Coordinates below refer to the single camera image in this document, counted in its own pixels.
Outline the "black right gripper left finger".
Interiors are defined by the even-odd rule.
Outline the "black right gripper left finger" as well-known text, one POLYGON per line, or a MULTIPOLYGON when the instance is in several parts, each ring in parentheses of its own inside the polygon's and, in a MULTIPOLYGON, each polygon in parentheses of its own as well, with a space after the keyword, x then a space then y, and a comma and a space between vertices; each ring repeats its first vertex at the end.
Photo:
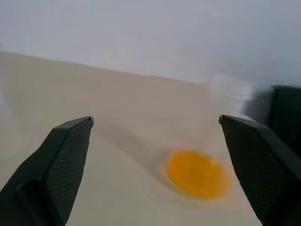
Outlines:
POLYGON ((0 191, 2 226, 64 226, 82 181, 92 117, 53 128, 0 191))

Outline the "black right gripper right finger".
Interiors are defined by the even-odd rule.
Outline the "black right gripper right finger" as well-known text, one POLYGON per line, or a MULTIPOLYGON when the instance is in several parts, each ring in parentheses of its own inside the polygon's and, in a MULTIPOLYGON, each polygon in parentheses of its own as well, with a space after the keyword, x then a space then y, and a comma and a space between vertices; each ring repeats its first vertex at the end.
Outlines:
POLYGON ((268 127, 221 115, 231 162, 257 218, 264 226, 301 224, 301 160, 268 127))

